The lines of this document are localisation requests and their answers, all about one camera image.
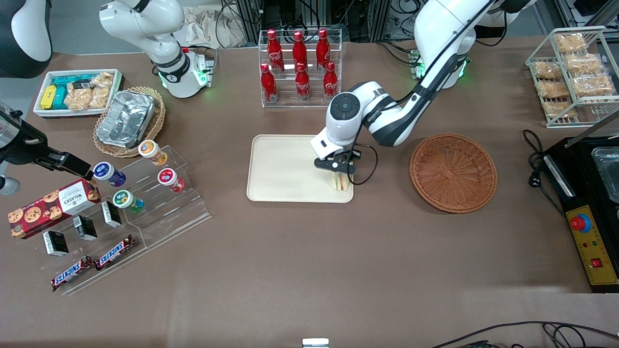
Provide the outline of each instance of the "red cookie box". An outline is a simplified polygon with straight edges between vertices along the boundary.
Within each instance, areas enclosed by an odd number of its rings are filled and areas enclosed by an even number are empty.
[[[11,235],[28,239],[99,202],[97,182],[79,179],[10,212]]]

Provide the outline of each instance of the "packaged bread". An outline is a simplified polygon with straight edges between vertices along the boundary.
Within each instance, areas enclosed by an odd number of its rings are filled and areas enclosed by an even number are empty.
[[[538,79],[560,79],[563,77],[559,65],[553,62],[536,61],[533,63],[533,71]]]
[[[90,106],[92,100],[92,89],[90,88],[74,88],[73,84],[67,84],[67,96],[64,98],[64,104],[70,110],[85,110]]]
[[[538,81],[535,87],[542,98],[563,99],[569,96],[568,86],[563,81]]]
[[[599,54],[568,54],[563,62],[565,68],[573,74],[591,74],[604,67]]]
[[[578,52],[587,47],[582,33],[556,33],[554,39],[561,53]]]
[[[571,80],[572,88],[578,98],[617,95],[610,76],[579,76]]]
[[[96,87],[104,87],[108,90],[112,87],[112,82],[114,81],[114,75],[109,72],[102,71],[99,76],[95,76],[92,79],[93,84]]]
[[[92,89],[91,109],[102,109],[108,104],[110,89],[106,87],[95,87]]]
[[[547,100],[542,103],[543,110],[549,118],[555,118],[559,116],[560,118],[570,118],[576,117],[578,113],[576,109],[570,109],[566,113],[563,113],[563,110],[567,109],[570,106],[569,102],[554,102],[552,100]]]

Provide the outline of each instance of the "red button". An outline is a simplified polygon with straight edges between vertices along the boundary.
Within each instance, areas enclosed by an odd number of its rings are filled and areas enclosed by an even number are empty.
[[[582,231],[587,227],[587,224],[585,223],[584,219],[580,216],[574,216],[569,221],[569,224],[572,226],[573,229],[577,231]]]

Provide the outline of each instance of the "emergency stop button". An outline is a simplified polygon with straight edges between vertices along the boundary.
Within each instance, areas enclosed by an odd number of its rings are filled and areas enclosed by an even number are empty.
[[[602,260],[600,260],[600,259],[591,259],[591,267],[593,267],[593,268],[602,267]]]
[[[587,233],[591,230],[591,219],[585,214],[578,214],[569,221],[569,225],[577,231]]]

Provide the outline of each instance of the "yellow control panel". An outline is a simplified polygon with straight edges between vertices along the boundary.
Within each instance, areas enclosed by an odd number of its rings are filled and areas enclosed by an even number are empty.
[[[565,213],[591,285],[619,284],[589,206]]]

